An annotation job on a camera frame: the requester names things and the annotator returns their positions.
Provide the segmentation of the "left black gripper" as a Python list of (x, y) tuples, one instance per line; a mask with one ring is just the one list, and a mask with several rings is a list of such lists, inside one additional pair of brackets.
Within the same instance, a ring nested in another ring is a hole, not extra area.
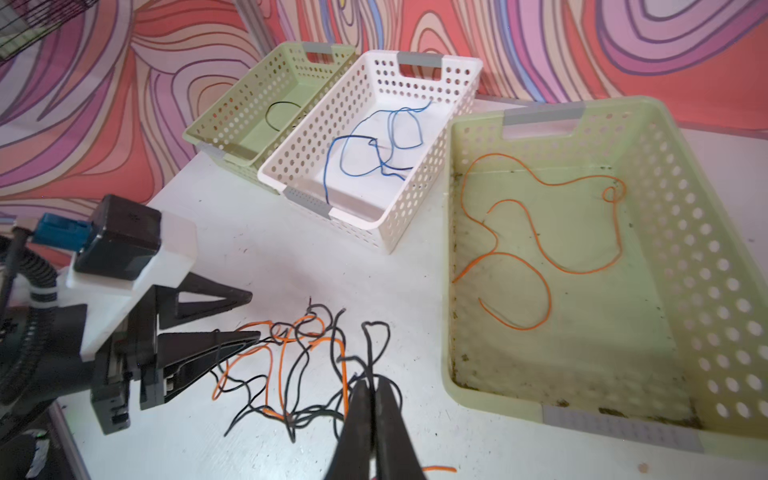
[[(191, 293), (212, 300), (182, 302)], [(140, 380), (140, 408), (147, 410), (172, 401), (221, 362), (255, 346), (256, 331), (182, 332), (161, 334), (202, 318), (228, 312), (251, 302), (249, 291), (188, 273), (177, 287), (156, 286), (156, 307), (141, 301), (100, 348), (94, 359), (81, 358), (85, 327), (84, 304), (59, 308), (45, 351), (21, 395), (1, 407), (1, 433), (18, 435), (26, 430), (57, 398), (82, 391), (105, 434), (129, 424), (129, 385)]]

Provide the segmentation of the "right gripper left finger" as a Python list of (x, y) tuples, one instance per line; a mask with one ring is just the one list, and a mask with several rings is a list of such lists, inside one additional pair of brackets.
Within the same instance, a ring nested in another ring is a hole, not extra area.
[(357, 383), (325, 480), (370, 479), (374, 430), (372, 405), (368, 383)]

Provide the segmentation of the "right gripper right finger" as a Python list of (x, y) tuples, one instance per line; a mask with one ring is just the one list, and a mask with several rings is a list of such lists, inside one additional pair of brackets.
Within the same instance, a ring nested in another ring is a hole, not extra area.
[(393, 384), (381, 377), (374, 395), (376, 478), (426, 480), (395, 398)]

